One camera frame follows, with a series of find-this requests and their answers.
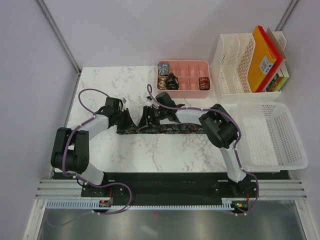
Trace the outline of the dark floral patterned tie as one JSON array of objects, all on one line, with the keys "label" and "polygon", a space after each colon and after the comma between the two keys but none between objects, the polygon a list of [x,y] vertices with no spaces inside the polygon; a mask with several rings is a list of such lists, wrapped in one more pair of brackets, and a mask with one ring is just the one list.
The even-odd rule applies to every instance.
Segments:
[{"label": "dark floral patterned tie", "polygon": [[191,135],[205,134],[202,126],[193,123],[174,123],[174,124],[160,124],[160,125],[147,125],[144,127],[130,127],[128,129],[116,129],[118,135]]}]

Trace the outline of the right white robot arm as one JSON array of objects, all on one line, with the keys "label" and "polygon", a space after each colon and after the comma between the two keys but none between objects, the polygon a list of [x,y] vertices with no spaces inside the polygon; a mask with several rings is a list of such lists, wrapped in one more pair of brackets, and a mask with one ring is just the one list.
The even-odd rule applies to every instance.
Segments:
[{"label": "right white robot arm", "polygon": [[240,197],[247,191],[250,180],[241,165],[236,149],[241,138],[241,131],[222,105],[216,103],[211,108],[201,109],[176,104],[166,92],[148,98],[155,100],[157,106],[143,107],[138,128],[159,126],[160,121],[165,119],[180,125],[201,126],[209,141],[219,148],[222,154],[227,169],[230,193],[235,197]]}]

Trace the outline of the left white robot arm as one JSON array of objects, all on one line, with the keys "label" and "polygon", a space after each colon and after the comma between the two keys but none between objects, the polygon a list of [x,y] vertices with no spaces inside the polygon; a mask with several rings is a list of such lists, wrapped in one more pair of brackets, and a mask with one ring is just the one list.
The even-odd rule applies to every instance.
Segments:
[{"label": "left white robot arm", "polygon": [[99,197],[106,196],[110,185],[104,181],[104,172],[90,163],[90,140],[113,126],[132,127],[129,110],[123,109],[119,98],[107,97],[105,104],[85,122],[71,127],[60,127],[55,135],[50,164],[66,177],[76,177],[92,184]]}]

